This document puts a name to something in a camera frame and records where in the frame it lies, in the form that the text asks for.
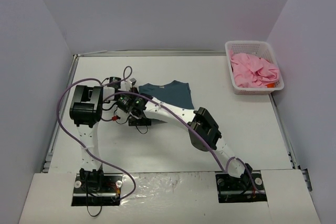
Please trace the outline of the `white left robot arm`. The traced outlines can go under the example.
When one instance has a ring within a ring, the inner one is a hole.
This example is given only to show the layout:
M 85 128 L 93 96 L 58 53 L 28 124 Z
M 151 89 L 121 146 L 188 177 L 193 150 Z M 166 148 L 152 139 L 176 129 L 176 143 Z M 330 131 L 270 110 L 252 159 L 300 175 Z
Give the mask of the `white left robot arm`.
M 102 162 L 98 160 L 98 124 L 103 113 L 103 87 L 75 87 L 69 115 L 77 127 L 81 145 L 80 180 L 93 191 L 106 185 Z

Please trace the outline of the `teal blue t-shirt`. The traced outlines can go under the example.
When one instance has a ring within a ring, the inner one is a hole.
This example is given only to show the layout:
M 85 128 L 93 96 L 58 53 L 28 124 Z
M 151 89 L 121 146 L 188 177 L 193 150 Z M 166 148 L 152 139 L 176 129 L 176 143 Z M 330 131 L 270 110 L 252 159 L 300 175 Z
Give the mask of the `teal blue t-shirt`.
M 185 124 L 191 124 L 195 117 L 188 83 L 176 80 L 163 86 L 147 83 L 139 86 L 139 92 L 152 96 L 153 101 L 164 105 L 164 107 L 157 107 L 148 101 L 144 110 L 147 118 L 179 125 L 180 121 L 177 118 L 181 118 Z

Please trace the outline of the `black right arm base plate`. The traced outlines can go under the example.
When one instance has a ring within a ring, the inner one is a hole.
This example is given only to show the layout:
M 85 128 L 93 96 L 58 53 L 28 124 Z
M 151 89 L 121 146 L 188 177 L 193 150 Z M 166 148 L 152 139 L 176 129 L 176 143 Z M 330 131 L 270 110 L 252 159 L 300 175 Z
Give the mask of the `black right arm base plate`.
M 221 204 L 266 202 L 267 196 L 261 173 L 253 172 L 251 175 L 257 190 L 249 177 L 247 182 L 244 182 L 228 174 L 216 174 L 218 202 Z

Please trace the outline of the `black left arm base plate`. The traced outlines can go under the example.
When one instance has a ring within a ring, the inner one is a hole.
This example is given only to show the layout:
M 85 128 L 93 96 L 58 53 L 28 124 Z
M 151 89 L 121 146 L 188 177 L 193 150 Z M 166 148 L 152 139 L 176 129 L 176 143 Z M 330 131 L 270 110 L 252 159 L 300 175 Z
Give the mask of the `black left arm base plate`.
M 104 174 L 101 186 L 91 184 L 86 186 L 85 179 L 77 174 L 71 206 L 119 206 L 122 184 L 121 174 Z

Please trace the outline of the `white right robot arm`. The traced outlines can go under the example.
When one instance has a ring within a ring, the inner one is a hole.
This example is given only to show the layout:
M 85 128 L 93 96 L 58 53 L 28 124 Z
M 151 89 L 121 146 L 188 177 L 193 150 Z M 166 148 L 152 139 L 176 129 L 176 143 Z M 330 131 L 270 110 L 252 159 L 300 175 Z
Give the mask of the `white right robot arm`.
M 217 149 L 222 134 L 207 109 L 180 108 L 150 95 L 130 92 L 119 95 L 117 107 L 138 120 L 154 119 L 185 129 L 191 145 L 201 152 L 211 153 L 220 170 L 233 178 L 237 188 L 244 189 L 251 184 L 252 168 L 237 158 L 227 143 L 222 144 L 222 149 Z

